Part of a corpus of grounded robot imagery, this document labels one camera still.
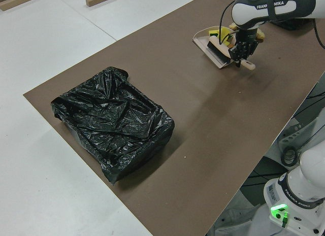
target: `plastic sheet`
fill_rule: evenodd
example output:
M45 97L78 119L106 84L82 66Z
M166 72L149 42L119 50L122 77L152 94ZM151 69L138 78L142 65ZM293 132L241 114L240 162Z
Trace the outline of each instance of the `plastic sheet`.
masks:
M56 118L100 163L114 184L138 169L169 141L174 120L109 67L51 102Z

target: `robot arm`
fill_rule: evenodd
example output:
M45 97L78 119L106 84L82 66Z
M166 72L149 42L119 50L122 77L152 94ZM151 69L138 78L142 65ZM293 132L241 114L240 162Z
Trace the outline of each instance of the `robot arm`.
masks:
M258 45L255 37L259 25L294 18L325 18L325 0L235 0L232 18L239 31L229 54L240 66L241 59L252 55Z

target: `trash bag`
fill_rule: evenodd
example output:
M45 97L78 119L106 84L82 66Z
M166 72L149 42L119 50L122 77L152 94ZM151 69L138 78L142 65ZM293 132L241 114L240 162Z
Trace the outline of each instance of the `trash bag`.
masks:
M133 172L169 141L174 120L109 67L51 102L81 146L114 184Z

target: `brown paper sheet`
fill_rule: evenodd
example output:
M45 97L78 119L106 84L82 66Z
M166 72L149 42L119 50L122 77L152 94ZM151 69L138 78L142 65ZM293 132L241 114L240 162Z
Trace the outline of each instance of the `brown paper sheet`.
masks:
M25 94L154 236L205 235L325 70L311 27L262 26L256 70L219 70L191 42L232 0L195 0ZM224 25L231 23L227 13ZM318 30L325 37L325 24ZM50 102L108 66L174 118L163 152L111 186Z

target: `black strap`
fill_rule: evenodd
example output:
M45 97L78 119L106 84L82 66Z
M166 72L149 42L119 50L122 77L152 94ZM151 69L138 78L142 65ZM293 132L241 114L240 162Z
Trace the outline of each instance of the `black strap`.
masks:
M274 7L275 0L267 0L270 21L277 20Z

